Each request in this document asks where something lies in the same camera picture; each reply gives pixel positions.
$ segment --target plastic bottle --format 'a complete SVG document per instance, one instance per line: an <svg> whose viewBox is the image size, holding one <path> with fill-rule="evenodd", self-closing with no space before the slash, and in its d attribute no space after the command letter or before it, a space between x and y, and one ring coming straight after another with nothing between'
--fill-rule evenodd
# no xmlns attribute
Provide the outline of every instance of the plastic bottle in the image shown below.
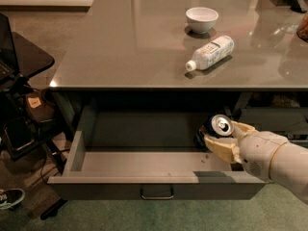
<svg viewBox="0 0 308 231"><path fill-rule="evenodd" d="M194 51L192 59L185 65L186 70L204 70L221 59L230 55L234 48L234 41L228 36L221 36Z"/></svg>

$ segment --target gray tabletop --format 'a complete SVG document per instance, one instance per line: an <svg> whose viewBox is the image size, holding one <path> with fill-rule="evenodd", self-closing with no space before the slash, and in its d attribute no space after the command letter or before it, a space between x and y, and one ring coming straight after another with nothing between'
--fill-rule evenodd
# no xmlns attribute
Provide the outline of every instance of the gray tabletop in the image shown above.
<svg viewBox="0 0 308 231"><path fill-rule="evenodd" d="M191 7L219 14L205 35L186 22ZM50 86L60 90L308 90L302 14L268 0L94 0ZM193 51L230 36L230 57L188 73Z"/></svg>

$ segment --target open drawer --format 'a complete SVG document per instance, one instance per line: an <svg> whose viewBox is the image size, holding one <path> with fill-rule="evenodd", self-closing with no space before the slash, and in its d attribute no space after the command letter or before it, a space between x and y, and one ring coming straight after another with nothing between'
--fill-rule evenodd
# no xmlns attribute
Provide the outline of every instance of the open drawer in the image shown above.
<svg viewBox="0 0 308 231"><path fill-rule="evenodd" d="M87 106L64 173L48 184L67 200L251 198L263 181L194 148L204 116Z"/></svg>

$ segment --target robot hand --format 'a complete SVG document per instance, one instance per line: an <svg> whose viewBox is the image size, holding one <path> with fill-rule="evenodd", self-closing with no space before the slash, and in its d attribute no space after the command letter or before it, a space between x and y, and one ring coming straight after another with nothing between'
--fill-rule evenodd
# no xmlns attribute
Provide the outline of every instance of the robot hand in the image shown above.
<svg viewBox="0 0 308 231"><path fill-rule="evenodd" d="M287 188L308 204L308 150L272 132L232 123L232 137L218 139L205 134L206 146L222 160L242 164L247 173Z"/></svg>

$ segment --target brown object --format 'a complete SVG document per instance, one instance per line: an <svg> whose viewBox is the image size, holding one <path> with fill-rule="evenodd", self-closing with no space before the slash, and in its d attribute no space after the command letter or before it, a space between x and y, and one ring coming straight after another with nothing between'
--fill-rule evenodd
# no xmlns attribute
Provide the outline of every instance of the brown object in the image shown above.
<svg viewBox="0 0 308 231"><path fill-rule="evenodd" d="M297 34L301 39L308 41L308 13L302 18L297 29Z"/></svg>

